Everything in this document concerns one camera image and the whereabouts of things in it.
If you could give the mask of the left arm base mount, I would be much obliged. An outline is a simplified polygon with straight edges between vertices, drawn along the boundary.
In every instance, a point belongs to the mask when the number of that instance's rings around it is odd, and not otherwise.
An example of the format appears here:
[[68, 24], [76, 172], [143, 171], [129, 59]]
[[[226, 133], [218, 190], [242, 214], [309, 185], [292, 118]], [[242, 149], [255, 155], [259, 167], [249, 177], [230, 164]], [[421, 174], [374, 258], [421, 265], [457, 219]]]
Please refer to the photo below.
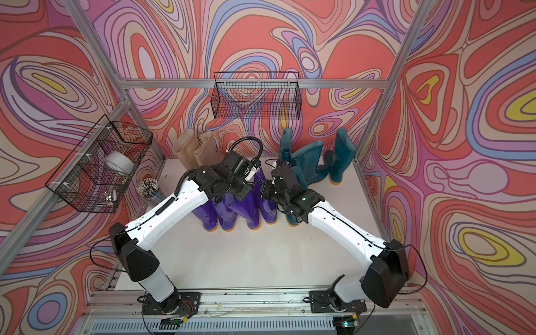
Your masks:
[[200, 292], [177, 292], [163, 302], [157, 302], [149, 293], [138, 297], [144, 315], [192, 316], [200, 307]]

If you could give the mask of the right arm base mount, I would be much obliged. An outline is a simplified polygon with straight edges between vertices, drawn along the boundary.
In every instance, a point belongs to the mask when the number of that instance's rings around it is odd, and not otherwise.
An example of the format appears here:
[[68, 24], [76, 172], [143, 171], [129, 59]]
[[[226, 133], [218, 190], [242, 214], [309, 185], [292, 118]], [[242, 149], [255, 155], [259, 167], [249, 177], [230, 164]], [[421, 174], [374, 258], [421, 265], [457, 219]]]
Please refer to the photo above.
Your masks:
[[312, 290], [302, 301], [310, 305], [313, 314], [352, 313], [361, 315], [367, 311], [364, 300], [354, 300], [347, 303], [340, 299], [333, 290]]

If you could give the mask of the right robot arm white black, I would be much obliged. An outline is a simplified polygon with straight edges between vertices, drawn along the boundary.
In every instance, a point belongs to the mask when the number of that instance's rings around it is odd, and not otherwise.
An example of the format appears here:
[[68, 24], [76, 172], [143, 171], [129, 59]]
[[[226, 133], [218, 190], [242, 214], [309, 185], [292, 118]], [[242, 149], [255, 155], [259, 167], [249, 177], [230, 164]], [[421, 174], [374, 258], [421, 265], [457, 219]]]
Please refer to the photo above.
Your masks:
[[339, 276], [332, 284], [332, 304], [367, 298], [388, 308], [409, 280], [406, 247], [397, 240], [386, 242], [350, 222], [321, 194], [304, 189], [290, 166], [272, 170], [261, 197], [274, 201], [297, 222], [307, 223], [338, 242], [363, 271], [354, 278]]

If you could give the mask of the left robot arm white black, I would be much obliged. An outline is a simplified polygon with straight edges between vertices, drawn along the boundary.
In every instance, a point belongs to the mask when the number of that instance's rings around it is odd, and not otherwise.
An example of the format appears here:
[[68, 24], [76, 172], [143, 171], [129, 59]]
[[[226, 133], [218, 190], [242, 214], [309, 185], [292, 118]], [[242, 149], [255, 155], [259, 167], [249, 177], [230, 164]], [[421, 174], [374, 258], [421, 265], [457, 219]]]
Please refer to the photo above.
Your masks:
[[114, 254], [124, 271], [163, 314], [175, 314], [181, 297], [152, 248], [176, 223], [200, 206], [220, 201], [227, 194], [243, 200], [257, 183], [254, 177], [261, 167], [263, 149], [259, 146], [256, 156], [249, 160], [230, 148], [222, 162], [187, 170], [174, 193], [153, 209], [125, 226], [116, 223], [110, 228]]

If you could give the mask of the teal rain boot back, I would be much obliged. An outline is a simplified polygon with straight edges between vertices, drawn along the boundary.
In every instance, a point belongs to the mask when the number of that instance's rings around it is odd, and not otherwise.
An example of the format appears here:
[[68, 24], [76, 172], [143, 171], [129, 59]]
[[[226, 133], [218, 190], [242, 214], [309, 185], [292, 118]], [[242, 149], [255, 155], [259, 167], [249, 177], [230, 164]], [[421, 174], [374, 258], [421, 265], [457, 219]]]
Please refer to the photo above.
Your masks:
[[279, 145], [279, 160], [283, 165], [291, 165], [293, 130], [285, 128]]

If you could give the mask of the purple rain boot back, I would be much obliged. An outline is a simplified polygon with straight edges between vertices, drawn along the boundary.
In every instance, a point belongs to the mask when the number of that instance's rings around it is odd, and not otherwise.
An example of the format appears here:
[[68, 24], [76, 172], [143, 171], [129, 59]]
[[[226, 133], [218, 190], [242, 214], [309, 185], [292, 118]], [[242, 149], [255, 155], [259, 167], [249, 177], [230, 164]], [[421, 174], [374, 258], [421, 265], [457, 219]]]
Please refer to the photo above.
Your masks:
[[254, 188], [253, 188], [253, 196], [254, 196], [255, 203], [258, 206], [263, 219], [268, 224], [276, 223], [277, 221], [276, 203], [270, 200], [266, 200], [261, 197], [262, 187], [264, 186], [264, 183], [266, 182], [266, 177], [261, 168], [255, 173], [254, 181], [256, 182], [256, 184], [254, 185]]

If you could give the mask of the metal pen holder cup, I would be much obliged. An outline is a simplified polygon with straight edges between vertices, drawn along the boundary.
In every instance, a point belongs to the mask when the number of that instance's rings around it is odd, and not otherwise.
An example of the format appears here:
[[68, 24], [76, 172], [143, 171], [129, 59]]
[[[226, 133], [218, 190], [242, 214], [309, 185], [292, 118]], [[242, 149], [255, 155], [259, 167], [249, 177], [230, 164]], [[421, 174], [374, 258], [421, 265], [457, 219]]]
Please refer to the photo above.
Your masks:
[[166, 199], [166, 195], [161, 190], [158, 182], [150, 177], [140, 181], [136, 187], [138, 193], [151, 205], [156, 206]]

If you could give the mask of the white tape roll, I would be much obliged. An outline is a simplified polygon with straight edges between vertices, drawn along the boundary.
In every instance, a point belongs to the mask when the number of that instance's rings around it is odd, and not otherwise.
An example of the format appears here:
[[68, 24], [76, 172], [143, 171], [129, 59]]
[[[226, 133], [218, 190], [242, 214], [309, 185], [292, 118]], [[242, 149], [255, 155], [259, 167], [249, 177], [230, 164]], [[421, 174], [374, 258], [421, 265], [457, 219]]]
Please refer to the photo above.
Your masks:
[[104, 162], [108, 168], [121, 174], [131, 174], [135, 165], [131, 159], [117, 151], [110, 152]]

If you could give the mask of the purple rain boot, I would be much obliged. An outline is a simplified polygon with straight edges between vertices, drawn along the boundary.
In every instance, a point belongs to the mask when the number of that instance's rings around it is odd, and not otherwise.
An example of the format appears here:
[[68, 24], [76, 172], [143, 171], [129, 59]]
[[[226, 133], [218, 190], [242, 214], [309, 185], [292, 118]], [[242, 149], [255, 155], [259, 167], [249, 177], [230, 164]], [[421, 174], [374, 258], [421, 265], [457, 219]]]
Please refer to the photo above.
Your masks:
[[242, 200], [234, 197], [233, 206], [238, 215], [246, 220], [250, 230], [257, 230], [260, 227], [260, 214], [253, 190], [249, 191]]
[[266, 200], [261, 197], [262, 187], [264, 186], [264, 183], [266, 182], [266, 177], [261, 168], [255, 173], [254, 181], [256, 182], [256, 184], [254, 185], [254, 188], [253, 188], [253, 196], [254, 196], [255, 203], [258, 206], [263, 219], [268, 224], [276, 223], [277, 221], [276, 203], [270, 200]]
[[235, 227], [238, 214], [226, 204], [226, 198], [214, 204], [214, 208], [219, 218], [221, 228], [226, 231], [232, 231]]
[[197, 207], [192, 213], [201, 221], [202, 227], [206, 231], [212, 232], [217, 228], [218, 216], [211, 201]]

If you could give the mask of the purple rain boot front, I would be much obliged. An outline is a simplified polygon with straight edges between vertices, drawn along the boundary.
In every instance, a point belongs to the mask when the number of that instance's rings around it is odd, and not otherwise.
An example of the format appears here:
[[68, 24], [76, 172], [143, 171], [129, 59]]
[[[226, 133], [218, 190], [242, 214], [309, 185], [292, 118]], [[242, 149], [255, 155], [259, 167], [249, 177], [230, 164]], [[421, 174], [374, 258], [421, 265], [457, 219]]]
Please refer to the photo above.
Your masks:
[[249, 191], [242, 200], [234, 197], [233, 206], [238, 215], [246, 220], [250, 230], [257, 230], [260, 227], [260, 214], [253, 190]]

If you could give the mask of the beige rain boot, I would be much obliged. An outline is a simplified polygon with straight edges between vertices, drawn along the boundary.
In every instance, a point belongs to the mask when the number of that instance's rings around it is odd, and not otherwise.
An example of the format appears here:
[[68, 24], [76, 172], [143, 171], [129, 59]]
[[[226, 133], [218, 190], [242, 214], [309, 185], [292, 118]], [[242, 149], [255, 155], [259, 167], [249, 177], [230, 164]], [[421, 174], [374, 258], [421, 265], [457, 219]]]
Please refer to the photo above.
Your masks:
[[173, 152], [185, 169], [197, 169], [199, 165], [195, 159], [194, 152], [198, 148], [199, 144], [194, 130], [187, 129], [174, 142]]
[[225, 157], [222, 152], [217, 150], [212, 132], [206, 132], [200, 136], [200, 145], [193, 152], [193, 156], [199, 167], [221, 163]]

